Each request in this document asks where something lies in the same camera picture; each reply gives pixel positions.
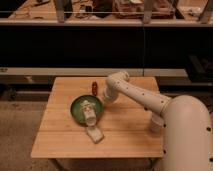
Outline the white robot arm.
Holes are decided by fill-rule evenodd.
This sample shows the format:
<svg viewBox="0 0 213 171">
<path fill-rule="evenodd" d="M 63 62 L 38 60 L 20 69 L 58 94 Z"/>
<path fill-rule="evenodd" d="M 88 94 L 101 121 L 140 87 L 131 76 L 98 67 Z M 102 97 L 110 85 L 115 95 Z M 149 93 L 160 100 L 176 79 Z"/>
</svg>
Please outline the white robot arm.
<svg viewBox="0 0 213 171">
<path fill-rule="evenodd" d="M 105 83 L 106 103 L 122 93 L 162 118 L 164 171 L 213 171 L 213 124 L 202 101 L 140 88 L 129 82 L 126 71 L 110 74 Z"/>
</svg>

